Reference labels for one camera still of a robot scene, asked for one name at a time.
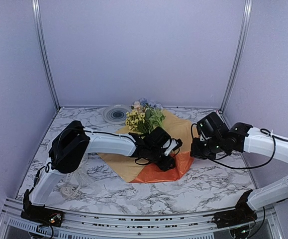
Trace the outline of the green leafy fake stem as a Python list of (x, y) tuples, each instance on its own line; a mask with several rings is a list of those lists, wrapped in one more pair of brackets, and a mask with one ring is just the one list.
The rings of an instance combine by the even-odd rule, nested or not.
[(144, 113), (144, 128), (148, 133), (152, 132), (156, 127), (163, 126), (165, 116), (162, 109), (145, 107)]

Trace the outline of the brown orange wrapping paper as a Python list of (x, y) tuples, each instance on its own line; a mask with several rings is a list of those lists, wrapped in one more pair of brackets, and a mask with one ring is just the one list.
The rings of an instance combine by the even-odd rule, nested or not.
[(118, 154), (100, 153), (99, 157), (127, 183), (159, 183), (181, 179), (190, 169), (194, 159), (190, 156), (191, 125), (168, 110), (163, 110), (163, 129), (182, 146), (165, 156), (160, 150), (139, 152), (134, 158)]

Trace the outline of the pink rose fake stem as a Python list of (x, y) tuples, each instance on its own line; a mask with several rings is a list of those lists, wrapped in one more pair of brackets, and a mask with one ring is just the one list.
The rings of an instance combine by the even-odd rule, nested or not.
[(141, 105), (139, 101), (135, 101), (133, 105), (131, 106), (131, 108), (134, 110), (142, 110), (143, 106)]

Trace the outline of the blue fake flower stem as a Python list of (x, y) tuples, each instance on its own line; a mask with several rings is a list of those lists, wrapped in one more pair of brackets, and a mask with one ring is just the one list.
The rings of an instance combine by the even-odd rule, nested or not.
[(146, 107), (146, 108), (153, 108), (153, 109), (159, 109), (159, 110), (163, 110), (163, 106), (161, 103), (156, 102), (156, 101), (149, 101), (146, 98), (141, 98), (139, 100), (139, 103), (141, 106)]

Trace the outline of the cream ribbon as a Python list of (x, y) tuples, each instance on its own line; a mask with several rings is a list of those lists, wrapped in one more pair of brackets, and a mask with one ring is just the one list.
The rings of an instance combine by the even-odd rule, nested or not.
[[(72, 178), (75, 178), (77, 181), (77, 186), (70, 184), (70, 181)], [(68, 199), (68, 198), (74, 198), (78, 192), (86, 187), (88, 185), (89, 178), (87, 174), (81, 170), (78, 170), (74, 173), (70, 173), (65, 180), (65, 184), (60, 188), (60, 193), (62, 197)]]

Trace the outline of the yellow daisy fake bunch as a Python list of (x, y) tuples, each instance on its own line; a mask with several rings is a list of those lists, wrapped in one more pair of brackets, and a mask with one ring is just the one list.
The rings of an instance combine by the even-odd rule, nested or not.
[(125, 125), (130, 131), (146, 133), (145, 122), (145, 113), (143, 112), (132, 110), (126, 113)]

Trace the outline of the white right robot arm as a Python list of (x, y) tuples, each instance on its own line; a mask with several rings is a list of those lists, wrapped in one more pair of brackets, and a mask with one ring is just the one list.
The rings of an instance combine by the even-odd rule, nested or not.
[[(268, 158), (264, 163), (250, 166), (250, 170), (265, 167), (273, 160), (288, 164), (288, 138), (266, 128), (257, 128), (242, 122), (228, 127), (217, 112), (211, 112), (191, 125), (191, 131), (194, 130), (198, 136), (192, 137), (190, 155), (193, 158), (209, 160), (222, 167), (234, 169), (221, 160), (233, 152), (239, 152)], [(245, 192), (232, 210), (231, 219), (241, 223), (257, 209), (286, 199), (288, 174), (265, 187)]]

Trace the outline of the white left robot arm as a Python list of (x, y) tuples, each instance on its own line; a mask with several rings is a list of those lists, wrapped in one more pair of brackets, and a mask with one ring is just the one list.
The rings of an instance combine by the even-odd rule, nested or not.
[(45, 203), (58, 182), (76, 171), (87, 153), (117, 154), (145, 159), (160, 170), (175, 167), (171, 152), (180, 149), (182, 141), (172, 138), (164, 129), (156, 127), (151, 133), (110, 133), (86, 128), (78, 120), (72, 121), (48, 147), (46, 164), (38, 169), (31, 189), (26, 190), (23, 205), (36, 221), (47, 218)]

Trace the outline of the grey ringed plate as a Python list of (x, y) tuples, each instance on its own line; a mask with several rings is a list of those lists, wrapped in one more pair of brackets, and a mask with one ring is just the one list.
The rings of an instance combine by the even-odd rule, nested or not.
[(127, 105), (109, 106), (103, 110), (102, 117), (110, 124), (124, 124), (127, 117), (126, 114), (131, 111), (131, 107)]

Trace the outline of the aluminium frame post right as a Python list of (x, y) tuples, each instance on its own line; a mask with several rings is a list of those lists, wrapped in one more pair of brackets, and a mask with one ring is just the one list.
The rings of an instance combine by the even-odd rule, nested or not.
[(237, 48), (236, 48), (231, 72), (229, 75), (228, 84), (227, 84), (227, 87), (226, 87), (226, 90), (224, 93), (224, 97), (223, 97), (223, 100), (222, 100), (222, 103), (220, 106), (220, 111), (222, 113), (225, 112), (225, 110), (228, 106), (228, 102), (230, 100), (230, 97), (231, 97), (232, 91), (233, 91), (233, 87), (234, 87), (235, 82), (236, 82), (237, 73), (239, 70), (240, 62), (242, 59), (243, 51), (245, 49), (246, 40), (247, 40), (247, 36), (248, 36), (248, 32), (249, 32), (252, 6), (253, 6), (252, 0), (246, 0), (245, 1)]

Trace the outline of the aluminium frame post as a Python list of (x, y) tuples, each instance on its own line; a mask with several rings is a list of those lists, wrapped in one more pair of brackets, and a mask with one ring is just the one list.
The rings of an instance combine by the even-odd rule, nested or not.
[(45, 38), (44, 38), (42, 18), (41, 18), (41, 12), (40, 12), (40, 3), (39, 3), (39, 0), (32, 0), (31, 2), (32, 2), (32, 9), (33, 9), (37, 39), (38, 39), (39, 49), (40, 49), (40, 53), (42, 57), (42, 64), (43, 64), (45, 75), (46, 75), (47, 84), (49, 87), (49, 91), (50, 91), (50, 95), (51, 95), (54, 107), (56, 111), (59, 111), (61, 107), (60, 107), (59, 99), (56, 93), (55, 84), (54, 84), (53, 76), (51, 72), (51, 67), (50, 67), (49, 59), (47, 55), (47, 48), (46, 48), (46, 43), (45, 43)]
[(227, 87), (226, 87), (226, 90), (224, 93), (224, 97), (223, 97), (223, 100), (222, 100), (222, 103), (220, 106), (220, 111), (222, 113), (225, 112), (225, 110), (228, 106), (228, 102), (230, 100), (230, 97), (231, 97), (232, 91), (233, 91), (233, 87), (234, 87), (235, 82), (236, 82), (237, 73), (239, 70), (240, 62), (242, 59), (243, 51), (245, 49), (246, 40), (247, 40), (247, 36), (248, 36), (248, 32), (249, 32), (252, 6), (253, 6), (252, 0), (246, 0), (245, 1), (237, 48), (236, 48), (231, 72), (229, 75), (228, 84), (227, 84)]

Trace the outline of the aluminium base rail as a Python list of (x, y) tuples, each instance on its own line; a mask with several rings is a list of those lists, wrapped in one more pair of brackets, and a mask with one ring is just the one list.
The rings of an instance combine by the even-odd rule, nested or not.
[(257, 212), (257, 220), (218, 228), (215, 211), (173, 215), (117, 215), (64, 210), (60, 227), (43, 227), (21, 218), (22, 202), (7, 198), (0, 214), (0, 239), (282, 239), (272, 206)]

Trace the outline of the aluminium frame post left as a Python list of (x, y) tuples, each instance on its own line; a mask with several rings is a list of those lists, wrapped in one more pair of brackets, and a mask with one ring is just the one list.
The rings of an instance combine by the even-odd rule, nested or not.
[(56, 111), (59, 111), (61, 107), (60, 107), (59, 99), (56, 93), (55, 84), (54, 84), (53, 76), (51, 72), (51, 67), (50, 67), (49, 59), (47, 55), (47, 48), (46, 48), (46, 43), (45, 43), (45, 38), (44, 38), (42, 18), (41, 18), (41, 12), (40, 12), (40, 3), (39, 3), (39, 0), (32, 0), (31, 2), (32, 2), (32, 9), (33, 9), (37, 39), (38, 39), (39, 49), (40, 49), (40, 53), (42, 57), (42, 64), (43, 64), (45, 75), (46, 75), (47, 84), (49, 87), (49, 91), (50, 91), (50, 95), (51, 95), (54, 107)]

